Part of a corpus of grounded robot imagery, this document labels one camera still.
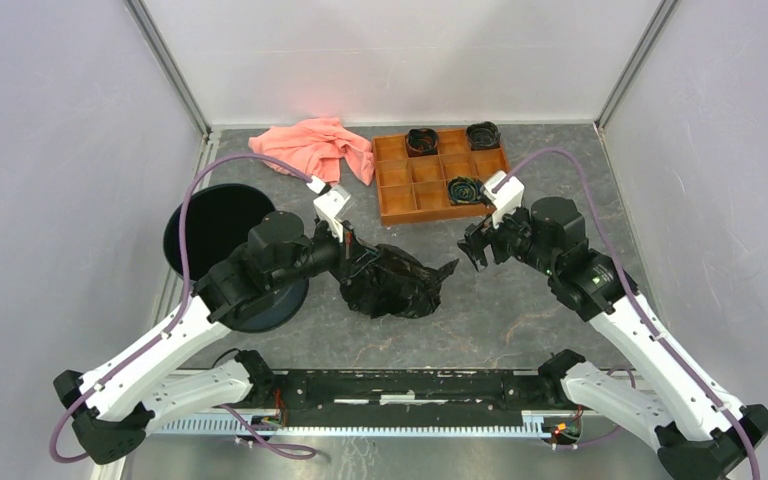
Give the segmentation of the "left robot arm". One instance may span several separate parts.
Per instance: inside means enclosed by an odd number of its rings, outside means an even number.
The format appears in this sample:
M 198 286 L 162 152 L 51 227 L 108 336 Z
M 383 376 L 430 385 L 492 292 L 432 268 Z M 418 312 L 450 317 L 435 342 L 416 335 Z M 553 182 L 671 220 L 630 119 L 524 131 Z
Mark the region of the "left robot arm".
M 273 211 L 245 240 L 214 264 L 164 323 L 154 326 L 101 366 L 66 370 L 54 380 L 69 423 L 83 448 L 80 459 L 98 465 L 133 452 L 162 426 L 215 406 L 245 402 L 262 407 L 273 397 L 272 370 L 244 350 L 201 374 L 171 374 L 195 353 L 233 332 L 259 333 L 281 312 L 282 291 L 323 273 L 345 283 L 376 260 L 376 249 L 351 226 L 325 217 L 308 236 L 295 214 Z

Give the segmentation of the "black plastic trash bag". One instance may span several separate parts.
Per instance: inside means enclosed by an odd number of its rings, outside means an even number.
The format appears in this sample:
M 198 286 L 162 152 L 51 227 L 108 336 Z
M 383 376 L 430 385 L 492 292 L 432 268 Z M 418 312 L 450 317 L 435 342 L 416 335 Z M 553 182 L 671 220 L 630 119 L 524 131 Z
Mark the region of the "black plastic trash bag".
M 339 277 L 339 290 L 350 310 L 371 319 L 423 318 L 440 307 L 442 285 L 458 263 L 432 268 L 394 245 L 362 246 Z

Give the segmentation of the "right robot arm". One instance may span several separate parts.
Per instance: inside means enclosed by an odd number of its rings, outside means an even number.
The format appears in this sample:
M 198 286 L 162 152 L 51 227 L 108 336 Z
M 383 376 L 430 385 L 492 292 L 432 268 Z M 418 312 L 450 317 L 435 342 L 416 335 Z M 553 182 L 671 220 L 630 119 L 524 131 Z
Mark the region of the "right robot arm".
M 745 404 L 695 362 L 613 259 L 589 245 L 575 203 L 546 197 L 469 226 L 459 248 L 476 269 L 515 259 L 545 275 L 556 300 L 609 340 L 648 382 L 645 394 L 564 350 L 539 369 L 540 400 L 593 410 L 647 444 L 674 479 L 723 479 L 757 462 L 768 409 Z

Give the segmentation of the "dark blue trash bin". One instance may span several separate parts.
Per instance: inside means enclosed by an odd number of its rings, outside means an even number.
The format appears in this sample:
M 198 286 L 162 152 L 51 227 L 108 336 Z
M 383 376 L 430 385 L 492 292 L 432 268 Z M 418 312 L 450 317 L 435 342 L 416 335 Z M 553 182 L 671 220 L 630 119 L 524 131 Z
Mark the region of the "dark blue trash bin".
M 303 221 L 254 187 L 222 184 L 195 193 L 164 232 L 164 253 L 184 282 L 165 333 L 282 326 L 306 299 L 309 277 L 301 265 L 310 247 Z

